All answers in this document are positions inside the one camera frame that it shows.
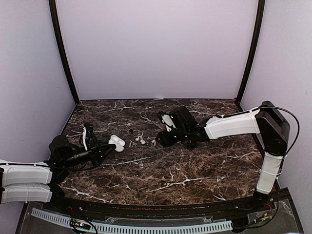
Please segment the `white earbud charging case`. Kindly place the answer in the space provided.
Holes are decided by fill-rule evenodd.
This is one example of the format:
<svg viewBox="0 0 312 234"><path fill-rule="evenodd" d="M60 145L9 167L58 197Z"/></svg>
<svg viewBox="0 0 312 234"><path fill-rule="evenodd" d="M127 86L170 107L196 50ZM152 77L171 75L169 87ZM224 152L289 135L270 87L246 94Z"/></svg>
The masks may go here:
<svg viewBox="0 0 312 234"><path fill-rule="evenodd" d="M123 139L121 139L120 137L118 137L116 135L111 135L108 143L114 144L116 146L115 151L117 151L117 152L122 152L124 150L124 146L126 144L126 142Z"/></svg>

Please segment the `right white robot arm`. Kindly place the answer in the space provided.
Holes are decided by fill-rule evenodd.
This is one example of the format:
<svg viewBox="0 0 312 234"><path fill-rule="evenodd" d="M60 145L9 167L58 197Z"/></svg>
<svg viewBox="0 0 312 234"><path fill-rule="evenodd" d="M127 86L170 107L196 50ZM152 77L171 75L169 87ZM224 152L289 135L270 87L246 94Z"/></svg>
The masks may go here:
<svg viewBox="0 0 312 234"><path fill-rule="evenodd" d="M288 152L294 146L289 144L290 124L282 112L291 112L264 101L253 109L230 114L217 115L200 122L192 116L185 106L175 108L169 113L160 111L158 119L166 129L156 136L162 147L184 143L193 148L199 142L209 142L222 137L244 134L260 135L264 145L264 159L256 186L257 194L249 200L249 208L260 211L268 203L268 195L282 172L282 165Z"/></svg>

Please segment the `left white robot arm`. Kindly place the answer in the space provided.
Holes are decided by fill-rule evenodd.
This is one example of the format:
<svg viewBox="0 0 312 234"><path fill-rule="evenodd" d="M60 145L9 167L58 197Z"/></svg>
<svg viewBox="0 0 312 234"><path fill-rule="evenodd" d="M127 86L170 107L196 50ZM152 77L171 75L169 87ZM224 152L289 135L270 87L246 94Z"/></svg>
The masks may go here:
<svg viewBox="0 0 312 234"><path fill-rule="evenodd" d="M71 172L99 167L112 151L121 152L125 146L125 141L116 135L111 135L107 142L97 139L91 123L84 124L80 142L82 145L78 146L65 135L59 135L49 144L48 160L35 163L1 160L0 202L49 202L57 212L65 212L69 202L58 185Z"/></svg>

